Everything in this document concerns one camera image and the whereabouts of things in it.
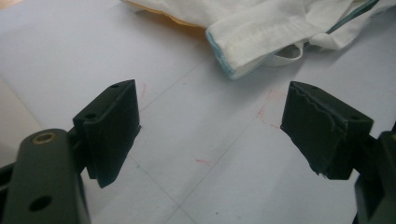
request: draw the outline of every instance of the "white cloth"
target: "white cloth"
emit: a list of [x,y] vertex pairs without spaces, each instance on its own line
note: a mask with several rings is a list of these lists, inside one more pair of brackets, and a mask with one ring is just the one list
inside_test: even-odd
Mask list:
[[206,28],[226,74],[237,79],[260,64],[280,66],[303,55],[303,45],[341,49],[375,13],[396,5],[381,0],[368,12],[327,32],[354,9],[375,0],[124,0]]

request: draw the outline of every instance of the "white table surface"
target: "white table surface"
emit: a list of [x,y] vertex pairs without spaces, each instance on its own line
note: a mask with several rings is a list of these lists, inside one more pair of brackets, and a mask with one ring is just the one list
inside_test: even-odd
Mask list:
[[135,79],[143,129],[117,181],[83,173],[93,224],[351,223],[353,185],[311,171],[279,130],[289,82],[316,85],[375,120],[396,120],[396,10],[340,51],[231,81],[204,31],[117,0],[35,0],[0,10],[0,78],[44,128]]

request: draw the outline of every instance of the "screw hole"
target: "screw hole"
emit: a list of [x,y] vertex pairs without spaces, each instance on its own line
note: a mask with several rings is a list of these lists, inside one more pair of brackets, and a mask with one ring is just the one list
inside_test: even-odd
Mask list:
[[85,116],[86,119],[94,119],[96,118],[96,114],[88,114]]
[[52,198],[50,196],[39,197],[30,204],[29,210],[31,212],[38,212],[40,210],[43,210],[50,205],[51,201]]

